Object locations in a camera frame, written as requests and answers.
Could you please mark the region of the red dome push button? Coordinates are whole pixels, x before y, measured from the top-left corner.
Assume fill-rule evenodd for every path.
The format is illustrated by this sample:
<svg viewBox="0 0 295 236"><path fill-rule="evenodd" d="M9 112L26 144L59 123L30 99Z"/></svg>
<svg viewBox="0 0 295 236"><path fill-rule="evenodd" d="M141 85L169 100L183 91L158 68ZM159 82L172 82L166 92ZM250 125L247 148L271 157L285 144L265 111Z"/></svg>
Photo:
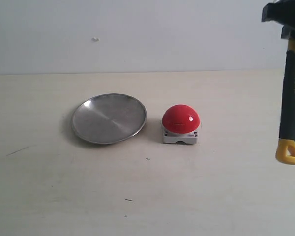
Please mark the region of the red dome push button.
<svg viewBox="0 0 295 236"><path fill-rule="evenodd" d="M161 123L164 143L193 145L198 142L201 120L192 107L183 104L171 106L164 113Z"/></svg>

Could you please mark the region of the yellow black claw hammer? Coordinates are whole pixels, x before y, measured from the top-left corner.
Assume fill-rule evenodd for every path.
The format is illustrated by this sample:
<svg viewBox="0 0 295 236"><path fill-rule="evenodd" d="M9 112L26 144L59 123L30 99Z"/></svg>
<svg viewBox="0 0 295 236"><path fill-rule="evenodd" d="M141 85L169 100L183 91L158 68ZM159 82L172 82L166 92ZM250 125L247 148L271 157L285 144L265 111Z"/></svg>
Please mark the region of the yellow black claw hammer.
<svg viewBox="0 0 295 236"><path fill-rule="evenodd" d="M295 40L288 41L276 159L295 165Z"/></svg>

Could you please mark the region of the round stainless steel plate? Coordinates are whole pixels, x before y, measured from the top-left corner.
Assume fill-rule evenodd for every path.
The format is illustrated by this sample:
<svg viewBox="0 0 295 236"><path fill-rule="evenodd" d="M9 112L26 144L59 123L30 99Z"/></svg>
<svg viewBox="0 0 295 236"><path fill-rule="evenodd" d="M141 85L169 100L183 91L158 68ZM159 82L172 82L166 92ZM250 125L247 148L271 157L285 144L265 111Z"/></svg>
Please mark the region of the round stainless steel plate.
<svg viewBox="0 0 295 236"><path fill-rule="evenodd" d="M73 112L71 127L83 141L111 145L138 134L147 120L147 110L127 94L101 94L84 101Z"/></svg>

